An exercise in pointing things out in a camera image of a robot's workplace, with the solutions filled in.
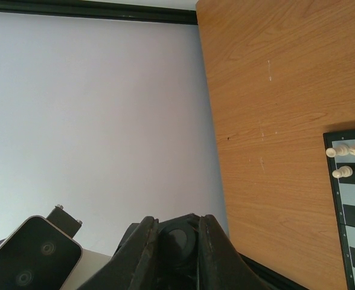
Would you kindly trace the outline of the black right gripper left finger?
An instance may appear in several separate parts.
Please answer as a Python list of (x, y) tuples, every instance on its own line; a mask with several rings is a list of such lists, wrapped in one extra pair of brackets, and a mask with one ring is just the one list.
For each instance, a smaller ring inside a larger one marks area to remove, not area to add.
[(109, 262), (79, 289), (155, 289), (159, 221), (146, 216)]

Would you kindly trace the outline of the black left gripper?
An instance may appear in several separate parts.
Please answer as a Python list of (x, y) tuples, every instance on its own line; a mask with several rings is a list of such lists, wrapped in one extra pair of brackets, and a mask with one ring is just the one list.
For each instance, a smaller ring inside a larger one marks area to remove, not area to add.
[(70, 238), (74, 238), (82, 226), (82, 221), (74, 219), (62, 205), (56, 205), (46, 219)]

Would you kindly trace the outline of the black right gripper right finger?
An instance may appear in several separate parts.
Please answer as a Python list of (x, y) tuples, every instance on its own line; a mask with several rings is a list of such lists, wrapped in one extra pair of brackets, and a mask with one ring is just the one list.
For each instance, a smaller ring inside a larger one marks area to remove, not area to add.
[(198, 279), (199, 289), (269, 288), (242, 260), (211, 214), (199, 220)]

